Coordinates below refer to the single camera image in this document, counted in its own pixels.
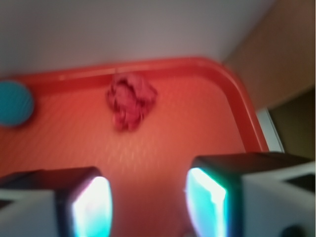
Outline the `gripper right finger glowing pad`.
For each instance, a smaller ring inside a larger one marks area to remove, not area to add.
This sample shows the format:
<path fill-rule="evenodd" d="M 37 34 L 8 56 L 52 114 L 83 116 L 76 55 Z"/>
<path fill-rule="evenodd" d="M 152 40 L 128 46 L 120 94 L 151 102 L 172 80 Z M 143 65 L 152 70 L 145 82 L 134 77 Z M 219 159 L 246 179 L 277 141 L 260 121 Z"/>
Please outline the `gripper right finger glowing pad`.
<path fill-rule="evenodd" d="M 313 237 L 316 164 L 285 153 L 195 157 L 186 204 L 198 237 Z"/>

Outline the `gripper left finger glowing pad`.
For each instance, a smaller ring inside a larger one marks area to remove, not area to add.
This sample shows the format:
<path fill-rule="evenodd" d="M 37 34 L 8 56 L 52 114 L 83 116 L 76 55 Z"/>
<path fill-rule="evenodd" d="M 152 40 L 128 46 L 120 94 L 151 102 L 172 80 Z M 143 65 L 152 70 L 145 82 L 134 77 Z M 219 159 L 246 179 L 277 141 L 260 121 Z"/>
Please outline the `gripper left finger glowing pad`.
<path fill-rule="evenodd" d="M 110 182 L 96 167 L 21 171 L 0 179 L 2 237 L 108 237 Z"/>

